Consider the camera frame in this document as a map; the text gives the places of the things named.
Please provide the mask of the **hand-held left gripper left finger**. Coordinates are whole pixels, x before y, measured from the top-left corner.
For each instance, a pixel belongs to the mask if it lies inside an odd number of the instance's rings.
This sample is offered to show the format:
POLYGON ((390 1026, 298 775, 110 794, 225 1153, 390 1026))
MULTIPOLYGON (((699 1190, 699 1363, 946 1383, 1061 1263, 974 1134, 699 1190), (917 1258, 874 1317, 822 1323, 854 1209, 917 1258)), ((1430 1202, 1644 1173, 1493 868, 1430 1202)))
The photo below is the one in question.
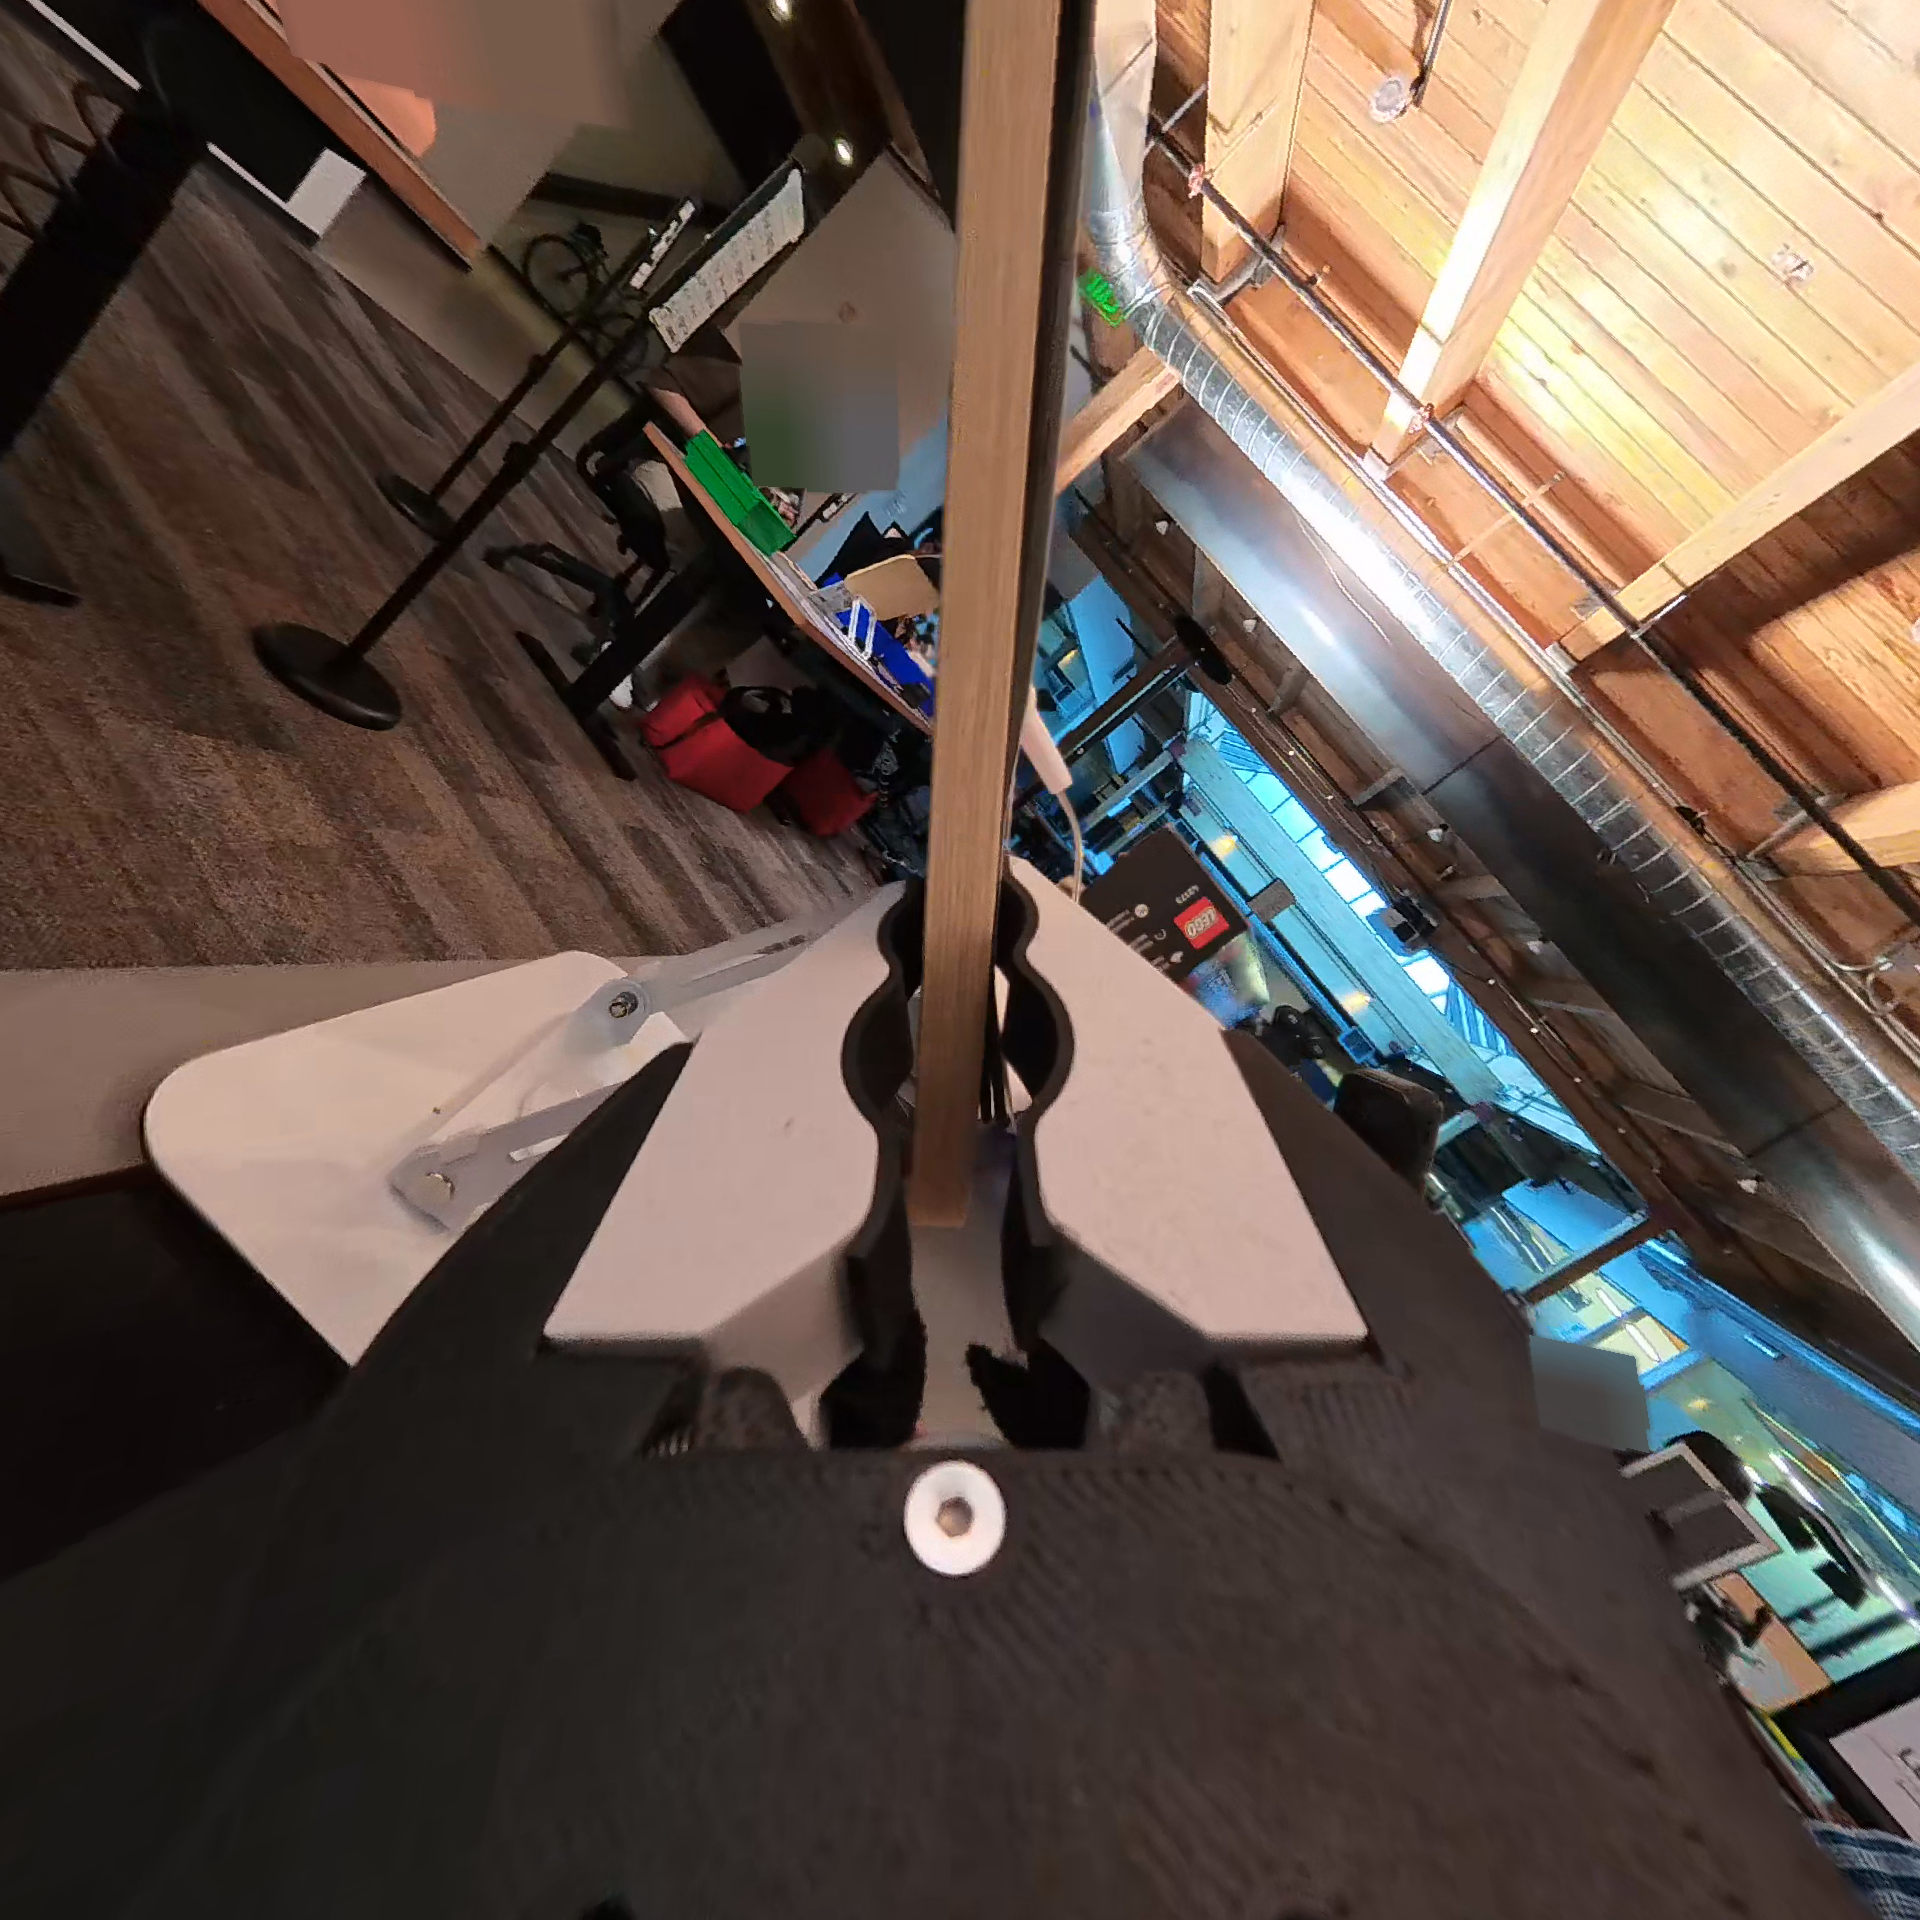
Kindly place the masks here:
POLYGON ((892 884, 696 1039, 542 1334, 790 1397, 920 1352, 904 1202, 920 890, 892 884))

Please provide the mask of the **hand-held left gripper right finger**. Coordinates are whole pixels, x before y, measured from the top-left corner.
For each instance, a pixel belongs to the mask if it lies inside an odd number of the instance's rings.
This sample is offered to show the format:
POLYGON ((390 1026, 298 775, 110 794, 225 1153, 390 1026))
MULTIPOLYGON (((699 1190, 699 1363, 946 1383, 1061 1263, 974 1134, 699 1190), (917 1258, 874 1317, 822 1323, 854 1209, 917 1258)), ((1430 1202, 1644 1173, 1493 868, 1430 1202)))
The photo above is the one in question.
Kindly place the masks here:
POLYGON ((1019 1354, 1092 1390, 1348 1356, 1368 1327, 1230 1033, 1028 861, 1000 879, 1000 1218, 1019 1354))

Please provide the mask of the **red bag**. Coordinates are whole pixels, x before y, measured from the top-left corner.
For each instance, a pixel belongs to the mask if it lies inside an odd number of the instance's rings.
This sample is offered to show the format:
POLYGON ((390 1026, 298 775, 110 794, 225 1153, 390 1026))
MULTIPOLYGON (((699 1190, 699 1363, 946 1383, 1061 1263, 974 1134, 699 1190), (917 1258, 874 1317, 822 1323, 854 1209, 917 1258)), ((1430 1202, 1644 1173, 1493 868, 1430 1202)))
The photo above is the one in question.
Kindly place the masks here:
POLYGON ((874 802, 879 789, 851 771, 837 747, 814 747, 772 792, 772 807, 817 839, 854 831, 874 802))
POLYGON ((748 743, 730 707, 730 689, 704 676, 668 685, 637 717, 637 736, 677 786, 744 814, 790 775, 794 759, 748 743))

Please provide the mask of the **wooden desk with green bin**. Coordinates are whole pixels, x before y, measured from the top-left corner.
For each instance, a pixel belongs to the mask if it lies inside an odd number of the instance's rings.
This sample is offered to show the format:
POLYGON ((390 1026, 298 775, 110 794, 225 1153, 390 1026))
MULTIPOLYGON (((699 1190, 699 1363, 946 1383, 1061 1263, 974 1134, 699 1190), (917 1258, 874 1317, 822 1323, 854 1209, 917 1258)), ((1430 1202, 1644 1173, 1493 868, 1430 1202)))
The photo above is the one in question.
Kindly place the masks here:
POLYGON ((823 588, 802 573, 794 559, 762 552, 752 535, 725 518, 723 503, 707 490, 702 473, 684 461, 682 446, 677 446, 657 419, 643 423, 643 442, 672 473, 678 494, 702 515, 710 538, 719 542, 717 554, 704 550, 696 564, 666 571, 657 590, 637 605, 633 629, 623 634, 608 630, 606 646, 576 676, 565 673, 565 663, 554 656, 536 634, 515 630, 520 652, 535 663, 560 707, 587 736, 595 754, 612 775, 637 781, 637 767, 624 752, 627 737, 606 717, 612 689, 634 679, 702 595, 719 576, 734 573, 744 573, 759 595, 780 614, 783 629, 830 661, 837 676, 861 685, 864 696, 879 702, 895 717, 895 732, 913 730, 928 737, 931 717, 922 707, 913 707, 904 691, 854 646, 826 610, 823 588))

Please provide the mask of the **black office chair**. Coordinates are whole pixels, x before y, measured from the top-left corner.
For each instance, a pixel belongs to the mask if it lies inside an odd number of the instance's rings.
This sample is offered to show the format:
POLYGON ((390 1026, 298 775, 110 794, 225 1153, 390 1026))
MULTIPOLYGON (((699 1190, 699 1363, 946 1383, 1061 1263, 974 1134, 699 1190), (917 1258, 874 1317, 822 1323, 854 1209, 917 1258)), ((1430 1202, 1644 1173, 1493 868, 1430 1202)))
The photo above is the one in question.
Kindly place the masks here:
POLYGON ((587 590, 587 610, 579 612, 579 619, 587 622, 595 634, 608 634, 624 614, 634 612, 637 602, 633 599, 633 584, 637 573, 643 573, 643 588, 652 590, 668 571, 664 512, 634 476, 637 458, 653 450, 647 442, 652 423, 652 408, 634 405, 616 423, 595 432, 576 453, 579 476, 608 515, 616 542, 627 554, 623 571, 602 571, 554 538, 488 546, 482 552, 482 563, 495 571, 523 564, 563 579, 565 588, 587 590))

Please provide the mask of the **green plastic bin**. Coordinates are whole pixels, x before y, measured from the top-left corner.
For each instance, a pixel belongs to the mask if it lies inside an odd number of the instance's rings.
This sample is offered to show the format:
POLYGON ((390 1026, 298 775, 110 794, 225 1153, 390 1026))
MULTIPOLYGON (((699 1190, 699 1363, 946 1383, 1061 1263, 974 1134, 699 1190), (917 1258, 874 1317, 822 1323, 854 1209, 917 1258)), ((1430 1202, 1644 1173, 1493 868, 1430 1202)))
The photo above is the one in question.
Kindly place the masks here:
POLYGON ((778 554, 796 538, 796 528, 780 515, 775 499, 755 487, 755 478, 707 429, 688 434, 684 463, 723 519, 734 524, 762 554, 778 554))

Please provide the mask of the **white printed sign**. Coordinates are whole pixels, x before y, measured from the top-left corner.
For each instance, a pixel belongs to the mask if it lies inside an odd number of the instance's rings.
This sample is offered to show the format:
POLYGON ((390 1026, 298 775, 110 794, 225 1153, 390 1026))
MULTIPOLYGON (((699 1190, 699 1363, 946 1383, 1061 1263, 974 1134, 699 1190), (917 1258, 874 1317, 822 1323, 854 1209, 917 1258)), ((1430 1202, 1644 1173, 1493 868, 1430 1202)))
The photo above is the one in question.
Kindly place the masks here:
POLYGON ((678 354, 734 297, 806 235, 806 169, 796 156, 766 173, 647 304, 664 354, 678 354))

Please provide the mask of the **wooden desk with black legs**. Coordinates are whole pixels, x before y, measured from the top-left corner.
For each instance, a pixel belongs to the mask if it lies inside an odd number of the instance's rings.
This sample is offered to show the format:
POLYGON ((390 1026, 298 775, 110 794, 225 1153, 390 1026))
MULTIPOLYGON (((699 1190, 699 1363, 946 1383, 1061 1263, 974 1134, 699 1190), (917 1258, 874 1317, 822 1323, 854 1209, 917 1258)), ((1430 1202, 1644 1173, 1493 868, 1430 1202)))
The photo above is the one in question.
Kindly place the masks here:
POLYGON ((310 235, 374 182, 467 264, 478 227, 370 98, 287 2, 2 2, 2 458, 206 156, 310 235))

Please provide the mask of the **grey rectangular air duct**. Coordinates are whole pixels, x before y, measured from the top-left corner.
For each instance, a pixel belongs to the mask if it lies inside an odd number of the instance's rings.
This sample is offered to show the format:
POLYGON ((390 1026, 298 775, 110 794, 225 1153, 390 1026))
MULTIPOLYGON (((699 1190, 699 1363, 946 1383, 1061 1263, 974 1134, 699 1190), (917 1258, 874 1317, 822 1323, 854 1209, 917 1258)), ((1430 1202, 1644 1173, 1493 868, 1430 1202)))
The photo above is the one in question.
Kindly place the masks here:
POLYGON ((1368 737, 1498 873, 1546 939, 1718 1119, 1839 1270, 1918 1342, 1918 1173, 1671 926, 1614 852, 1460 685, 1311 538, 1230 473, 1184 405, 1132 450, 1140 487, 1368 737))

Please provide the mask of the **black stanchion post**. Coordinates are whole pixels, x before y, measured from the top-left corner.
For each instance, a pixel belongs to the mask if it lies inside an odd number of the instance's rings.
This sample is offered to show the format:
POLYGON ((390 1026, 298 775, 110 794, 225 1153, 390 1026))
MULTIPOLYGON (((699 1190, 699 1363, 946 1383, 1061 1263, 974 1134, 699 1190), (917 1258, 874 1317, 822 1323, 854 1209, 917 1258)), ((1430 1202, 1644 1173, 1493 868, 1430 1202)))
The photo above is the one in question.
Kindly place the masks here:
POLYGON ((612 343, 595 361, 579 384, 551 409, 551 416, 515 442, 494 476, 475 492, 463 512, 442 531, 423 559, 401 576, 395 590, 374 610, 352 641, 338 641, 299 622, 272 622, 254 630, 258 663, 299 702, 325 717, 365 730, 390 732, 401 722, 401 696, 395 685, 374 666, 375 646, 407 614, 426 588, 461 554, 467 538, 485 518, 540 466, 545 448, 576 423, 576 416, 643 354, 653 333, 652 314, 627 323, 612 343))
POLYGON ((688 202, 677 204, 672 216, 661 227, 641 227, 634 247, 612 255, 599 227, 579 219, 570 229, 540 229, 520 250, 517 279, 520 289, 535 294, 545 317, 555 323, 555 333, 523 362, 523 373, 494 405, 485 419, 467 434, 446 470, 430 482, 412 482, 398 473, 375 478, 382 499, 416 531, 446 535, 453 531, 450 492, 461 482, 478 453, 511 423, 520 399, 560 366, 560 361, 581 347, 592 361, 624 343, 627 331, 643 317, 643 286, 657 272, 661 258, 677 247, 682 233, 678 214, 691 211, 688 202))

